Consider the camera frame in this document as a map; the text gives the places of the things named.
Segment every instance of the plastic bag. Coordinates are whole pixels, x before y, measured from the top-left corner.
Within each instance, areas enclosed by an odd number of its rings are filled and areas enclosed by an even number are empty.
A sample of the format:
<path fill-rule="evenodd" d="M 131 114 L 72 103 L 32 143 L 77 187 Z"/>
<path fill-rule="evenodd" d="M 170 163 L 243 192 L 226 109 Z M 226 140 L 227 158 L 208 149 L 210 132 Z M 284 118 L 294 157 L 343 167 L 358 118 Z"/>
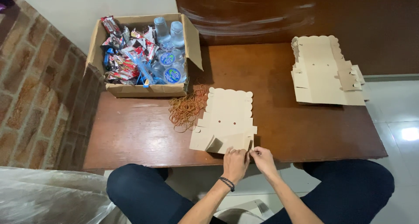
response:
<path fill-rule="evenodd" d="M 115 208 L 106 182 L 87 172 L 0 167 L 0 223 L 97 224 Z"/>

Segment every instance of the dark pants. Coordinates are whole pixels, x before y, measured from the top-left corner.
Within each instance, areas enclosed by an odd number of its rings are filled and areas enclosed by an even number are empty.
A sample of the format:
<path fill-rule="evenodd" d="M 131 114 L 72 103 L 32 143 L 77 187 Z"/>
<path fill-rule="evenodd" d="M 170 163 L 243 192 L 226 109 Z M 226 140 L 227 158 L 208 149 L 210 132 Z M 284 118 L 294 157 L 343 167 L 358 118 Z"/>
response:
<path fill-rule="evenodd" d="M 368 160 L 312 162 L 303 166 L 321 183 L 301 200 L 324 223 L 369 223 L 394 191 L 391 173 Z M 127 164 L 111 173 L 106 191 L 133 224 L 175 224 L 194 204 L 164 182 L 167 176 L 167 169 Z M 210 223 L 224 222 L 213 217 Z M 263 223 L 283 224 L 291 220 L 283 208 Z"/>

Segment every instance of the black bracelet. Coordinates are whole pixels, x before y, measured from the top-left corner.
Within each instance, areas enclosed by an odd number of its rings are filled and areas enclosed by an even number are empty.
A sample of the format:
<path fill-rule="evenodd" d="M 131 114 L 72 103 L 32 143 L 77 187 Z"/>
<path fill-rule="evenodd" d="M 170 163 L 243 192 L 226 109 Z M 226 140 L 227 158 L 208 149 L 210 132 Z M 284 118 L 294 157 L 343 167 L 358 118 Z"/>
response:
<path fill-rule="evenodd" d="M 234 192 L 234 184 L 233 184 L 233 182 L 231 182 L 229 179 L 227 179 L 225 177 L 219 177 L 218 179 L 222 180 L 228 186 L 228 188 L 230 188 L 230 191 L 231 192 Z"/>

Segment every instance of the white tile floor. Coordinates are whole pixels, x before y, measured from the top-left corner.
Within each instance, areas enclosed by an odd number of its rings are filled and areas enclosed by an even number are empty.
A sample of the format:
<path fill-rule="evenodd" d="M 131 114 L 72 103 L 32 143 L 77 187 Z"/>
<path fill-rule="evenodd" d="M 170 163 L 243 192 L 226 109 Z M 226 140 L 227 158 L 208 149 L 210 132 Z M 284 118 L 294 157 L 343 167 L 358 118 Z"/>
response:
<path fill-rule="evenodd" d="M 419 81 L 369 82 L 367 109 L 387 150 L 388 157 L 375 160 L 395 178 L 395 192 L 373 223 L 419 223 Z M 279 164 L 285 182 L 299 196 L 316 187 L 319 180 L 290 164 Z M 183 196 L 197 200 L 211 188 L 222 167 L 174 168 L 168 184 Z M 219 210 L 260 199 L 272 211 L 283 206 L 256 166 L 221 203 Z"/>

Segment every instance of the left hand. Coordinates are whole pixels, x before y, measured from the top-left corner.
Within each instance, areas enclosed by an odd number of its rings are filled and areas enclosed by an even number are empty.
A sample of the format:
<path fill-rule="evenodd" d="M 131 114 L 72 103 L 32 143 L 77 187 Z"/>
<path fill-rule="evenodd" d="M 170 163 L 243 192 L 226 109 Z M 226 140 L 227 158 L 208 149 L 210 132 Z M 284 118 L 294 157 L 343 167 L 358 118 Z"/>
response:
<path fill-rule="evenodd" d="M 224 173 L 222 177 L 237 185 L 243 179 L 249 163 L 249 153 L 245 149 L 235 150 L 233 147 L 228 148 L 224 155 Z"/>

